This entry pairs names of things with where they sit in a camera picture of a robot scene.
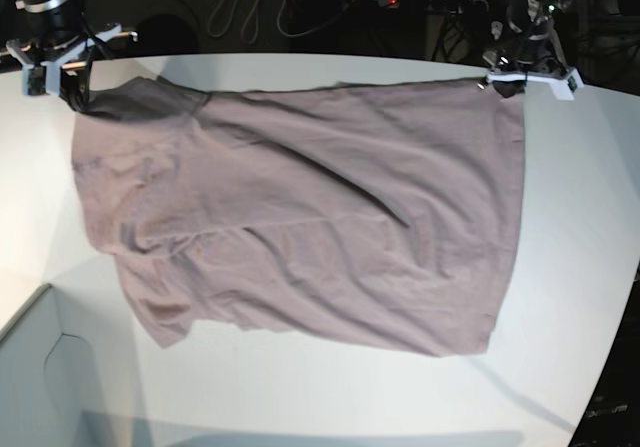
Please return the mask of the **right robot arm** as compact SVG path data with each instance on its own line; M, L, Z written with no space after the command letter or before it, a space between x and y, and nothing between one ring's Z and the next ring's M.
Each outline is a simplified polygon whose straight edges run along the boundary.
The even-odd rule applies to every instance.
M139 37L119 23L94 30L80 0L15 0L15 7L25 14L31 38L6 41L1 59L20 65L25 96L55 96L75 112L87 110L96 57L111 60L112 42Z

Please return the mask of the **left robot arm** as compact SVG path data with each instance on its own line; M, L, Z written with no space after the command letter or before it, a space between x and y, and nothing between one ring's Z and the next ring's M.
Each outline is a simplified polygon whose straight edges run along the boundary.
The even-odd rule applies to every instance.
M477 86L492 87L502 97L522 92L529 83L544 84L556 99L571 101L584 87L579 71L568 65L556 16L573 0L507 0L503 30L483 52L487 71Z

